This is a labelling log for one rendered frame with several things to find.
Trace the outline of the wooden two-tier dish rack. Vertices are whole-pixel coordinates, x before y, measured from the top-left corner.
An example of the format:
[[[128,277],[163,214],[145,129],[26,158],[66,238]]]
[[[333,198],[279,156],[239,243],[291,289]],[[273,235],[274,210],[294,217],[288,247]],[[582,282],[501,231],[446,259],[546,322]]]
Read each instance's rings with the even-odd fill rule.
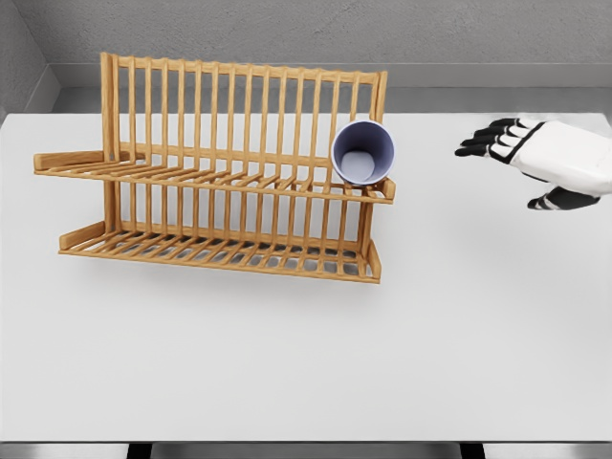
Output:
[[[383,118],[386,72],[100,57],[102,147],[41,153],[39,175],[100,180],[100,222],[65,254],[376,283],[374,207],[396,186],[346,183],[332,144]]]

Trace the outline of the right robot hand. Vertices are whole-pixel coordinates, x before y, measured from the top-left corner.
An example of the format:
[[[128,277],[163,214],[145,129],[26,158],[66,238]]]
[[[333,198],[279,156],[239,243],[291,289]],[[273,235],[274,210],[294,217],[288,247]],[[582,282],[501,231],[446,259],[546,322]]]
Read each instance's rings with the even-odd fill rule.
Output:
[[[455,151],[487,157],[555,187],[528,208],[571,210],[612,194],[612,139],[558,120],[494,120]]]

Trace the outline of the lavender cup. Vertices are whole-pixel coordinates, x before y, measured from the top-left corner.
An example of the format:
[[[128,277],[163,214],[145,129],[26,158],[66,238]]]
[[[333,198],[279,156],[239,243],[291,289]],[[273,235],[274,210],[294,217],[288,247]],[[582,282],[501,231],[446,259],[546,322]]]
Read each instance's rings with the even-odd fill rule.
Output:
[[[369,186],[388,175],[395,159],[395,144],[380,123],[355,120],[336,134],[331,159],[343,181]]]

